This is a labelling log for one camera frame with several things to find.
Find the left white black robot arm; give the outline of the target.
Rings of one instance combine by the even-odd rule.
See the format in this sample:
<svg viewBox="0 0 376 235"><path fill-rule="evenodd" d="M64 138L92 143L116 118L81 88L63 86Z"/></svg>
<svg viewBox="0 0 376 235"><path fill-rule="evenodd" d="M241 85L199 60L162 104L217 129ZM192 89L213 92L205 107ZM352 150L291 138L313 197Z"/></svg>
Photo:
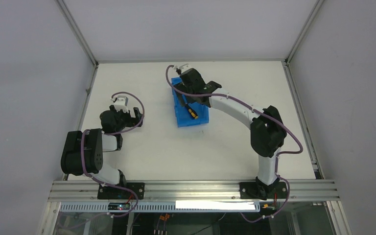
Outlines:
<svg viewBox="0 0 376 235"><path fill-rule="evenodd" d="M61 156L63 173L85 175L102 185L127 187L124 173L104 162L103 154L122 149L122 131L126 127L142 126L142 113L137 107L133 111L131 116L129 111L110 105L99 116L101 128L68 132Z"/></svg>

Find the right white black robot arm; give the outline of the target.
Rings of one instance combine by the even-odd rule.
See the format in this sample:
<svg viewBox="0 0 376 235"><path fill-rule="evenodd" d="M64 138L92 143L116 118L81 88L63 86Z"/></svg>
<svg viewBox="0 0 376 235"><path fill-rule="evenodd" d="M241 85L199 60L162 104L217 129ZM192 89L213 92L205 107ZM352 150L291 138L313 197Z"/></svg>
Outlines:
<svg viewBox="0 0 376 235"><path fill-rule="evenodd" d="M256 188L250 196L266 200L280 179L277 175L280 148L287 132L282 128L279 111L273 106L254 110L253 106L230 95L214 81L206 83L201 74L188 64L175 68L181 82L173 88L186 96L187 102L220 110L243 123L250 130L250 144L258 155Z"/></svg>

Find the yellow black handled screwdriver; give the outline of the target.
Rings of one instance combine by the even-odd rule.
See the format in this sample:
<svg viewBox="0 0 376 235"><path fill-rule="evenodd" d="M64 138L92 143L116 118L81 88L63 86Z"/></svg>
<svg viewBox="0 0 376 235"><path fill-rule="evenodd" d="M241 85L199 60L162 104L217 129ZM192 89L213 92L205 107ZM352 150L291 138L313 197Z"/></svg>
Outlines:
<svg viewBox="0 0 376 235"><path fill-rule="evenodd" d="M198 119L199 118L199 116L196 113L196 111L192 107L190 107L188 104L185 104L184 107L185 107L185 109L188 111L188 113L190 114L190 116L193 119Z"/></svg>

